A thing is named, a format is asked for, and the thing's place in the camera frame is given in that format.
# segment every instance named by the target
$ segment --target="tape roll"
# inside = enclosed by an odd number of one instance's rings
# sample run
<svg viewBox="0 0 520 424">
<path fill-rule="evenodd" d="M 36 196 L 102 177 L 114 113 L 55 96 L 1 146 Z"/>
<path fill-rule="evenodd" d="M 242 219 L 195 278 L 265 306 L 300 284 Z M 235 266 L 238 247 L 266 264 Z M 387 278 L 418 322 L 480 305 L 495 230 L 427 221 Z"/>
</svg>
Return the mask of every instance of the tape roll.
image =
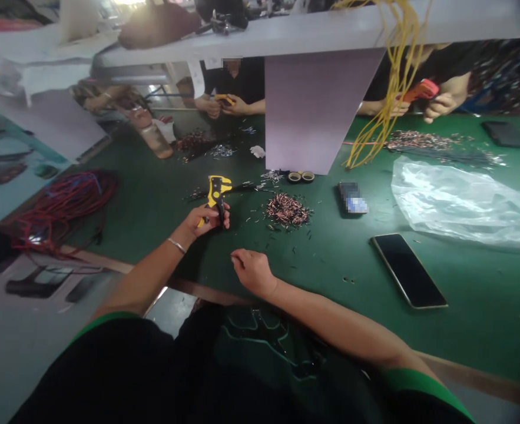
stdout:
<svg viewBox="0 0 520 424">
<path fill-rule="evenodd" d="M 301 182 L 301 174 L 299 173 L 289 173 L 287 175 L 287 180 L 292 184 L 297 184 Z"/>
<path fill-rule="evenodd" d="M 314 174 L 312 172 L 306 171 L 301 174 L 301 178 L 304 183 L 310 184 L 314 180 Z"/>
</svg>

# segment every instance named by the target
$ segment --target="silver bracelet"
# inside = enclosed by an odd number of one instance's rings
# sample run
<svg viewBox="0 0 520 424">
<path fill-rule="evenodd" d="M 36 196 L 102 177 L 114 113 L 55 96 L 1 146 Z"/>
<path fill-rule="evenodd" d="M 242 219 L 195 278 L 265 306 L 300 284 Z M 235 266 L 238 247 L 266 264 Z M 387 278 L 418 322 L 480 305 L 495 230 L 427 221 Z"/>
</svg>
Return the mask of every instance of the silver bracelet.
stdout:
<svg viewBox="0 0 520 424">
<path fill-rule="evenodd" d="M 180 245 L 178 242 L 176 242 L 173 238 L 169 237 L 167 240 L 170 241 L 170 242 L 172 242 L 173 244 L 175 244 L 175 245 L 177 246 L 177 248 L 183 252 L 183 254 L 186 254 L 186 253 L 187 253 L 187 250 L 185 250 L 185 249 L 183 248 L 183 246 Z"/>
</svg>

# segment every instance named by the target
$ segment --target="clear plastic bag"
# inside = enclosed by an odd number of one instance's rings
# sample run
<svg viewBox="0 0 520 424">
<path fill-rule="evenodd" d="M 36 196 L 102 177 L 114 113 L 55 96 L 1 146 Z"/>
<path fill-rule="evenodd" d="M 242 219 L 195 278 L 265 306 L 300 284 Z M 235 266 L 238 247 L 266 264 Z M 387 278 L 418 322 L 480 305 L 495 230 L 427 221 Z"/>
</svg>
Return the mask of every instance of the clear plastic bag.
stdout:
<svg viewBox="0 0 520 424">
<path fill-rule="evenodd" d="M 520 247 L 520 191 L 489 175 L 401 157 L 391 189 L 415 231 Z"/>
</svg>

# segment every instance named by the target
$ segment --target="white shelf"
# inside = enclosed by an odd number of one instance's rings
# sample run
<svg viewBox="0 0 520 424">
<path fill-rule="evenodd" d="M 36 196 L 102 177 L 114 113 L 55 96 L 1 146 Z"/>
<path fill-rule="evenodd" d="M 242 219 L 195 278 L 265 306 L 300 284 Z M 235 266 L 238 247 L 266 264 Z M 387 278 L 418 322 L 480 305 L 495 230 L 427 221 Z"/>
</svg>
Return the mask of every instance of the white shelf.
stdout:
<svg viewBox="0 0 520 424">
<path fill-rule="evenodd" d="M 422 22 L 428 0 L 411 2 Z M 387 28 L 394 20 L 387 12 Z M 434 0 L 426 42 L 520 37 L 520 0 Z M 111 48 L 95 57 L 98 68 L 189 59 L 287 55 L 385 46 L 377 6 L 251 21 L 243 32 L 212 32 L 144 50 Z"/>
</svg>

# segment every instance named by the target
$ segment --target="yellow cable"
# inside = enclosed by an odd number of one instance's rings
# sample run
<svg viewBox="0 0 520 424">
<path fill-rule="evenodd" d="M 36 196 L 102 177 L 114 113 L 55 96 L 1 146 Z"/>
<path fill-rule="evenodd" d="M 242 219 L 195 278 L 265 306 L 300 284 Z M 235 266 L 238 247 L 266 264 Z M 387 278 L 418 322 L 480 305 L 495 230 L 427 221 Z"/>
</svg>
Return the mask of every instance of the yellow cable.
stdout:
<svg viewBox="0 0 520 424">
<path fill-rule="evenodd" d="M 361 4 L 354 6 L 358 0 L 340 0 L 332 6 L 332 9 L 345 9 L 352 6 L 353 8 L 360 8 L 369 3 L 369 1 L 370 0 L 366 0 Z M 395 125 L 395 122 L 397 121 L 397 117 L 393 117 L 393 119 L 391 117 L 393 109 L 398 102 L 396 97 L 398 93 L 400 93 L 400 99 L 402 99 L 403 96 L 405 96 L 405 94 L 409 91 L 418 68 L 417 66 L 413 67 L 413 71 L 411 72 L 411 75 L 409 75 L 411 58 L 415 57 L 416 62 L 419 63 L 424 45 L 424 39 L 419 39 L 421 35 L 419 17 L 408 0 L 373 0 L 373 2 L 379 8 L 380 18 L 382 20 L 384 32 L 386 34 L 387 25 L 385 22 L 385 17 L 383 16 L 382 5 L 389 7 L 389 11 L 396 21 L 395 30 L 393 31 L 392 36 L 387 37 L 385 41 L 387 57 L 391 62 L 391 70 L 389 74 L 387 95 L 383 109 L 376 116 L 374 116 L 364 126 L 364 128 L 362 128 L 360 134 L 358 134 L 352 145 L 350 157 L 342 164 L 346 165 L 346 167 L 350 169 L 368 163 L 382 149 L 385 141 L 387 140 L 387 137 Z M 429 1 L 429 5 L 426 10 L 425 21 L 423 23 L 422 32 L 425 33 L 431 4 L 432 0 Z M 406 61 L 405 69 L 401 69 L 403 54 L 405 52 L 405 46 L 407 45 L 410 45 L 407 54 L 409 59 Z M 374 138 L 374 134 L 376 132 L 377 135 L 375 136 L 375 144 L 372 146 L 372 149 L 369 151 L 369 153 L 360 160 L 360 154 L 362 153 L 364 146 Z"/>
</svg>

